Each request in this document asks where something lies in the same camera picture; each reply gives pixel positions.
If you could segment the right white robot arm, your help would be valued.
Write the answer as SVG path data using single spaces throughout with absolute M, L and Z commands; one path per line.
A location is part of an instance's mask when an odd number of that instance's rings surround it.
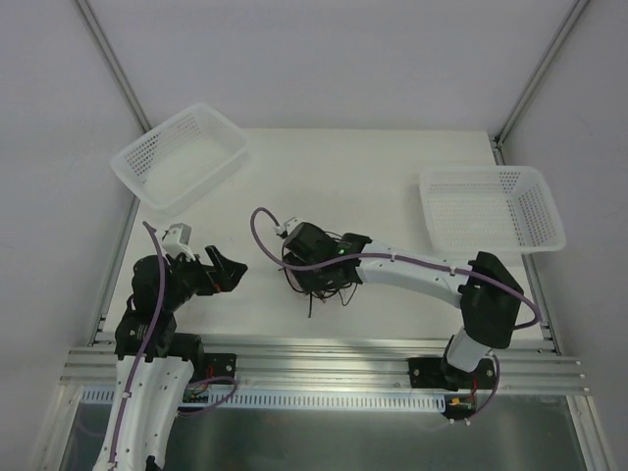
M 306 222 L 281 231 L 285 272 L 299 291 L 324 298 L 345 288 L 386 285 L 426 294 L 458 309 L 462 326 L 436 366 L 419 371 L 429 388 L 471 386 L 480 362 L 509 347 L 523 290 L 491 253 L 461 268 L 403 253 L 366 235 L 331 235 Z

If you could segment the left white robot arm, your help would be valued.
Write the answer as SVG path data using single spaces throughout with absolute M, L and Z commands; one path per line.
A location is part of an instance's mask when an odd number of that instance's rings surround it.
M 160 470 L 186 390 L 237 386 L 210 373 L 200 336 L 177 330 L 176 311 L 195 296 L 233 291 L 246 265 L 213 245 L 209 264 L 184 249 L 158 251 L 132 268 L 131 295 L 115 331 L 116 388 L 96 470 Z

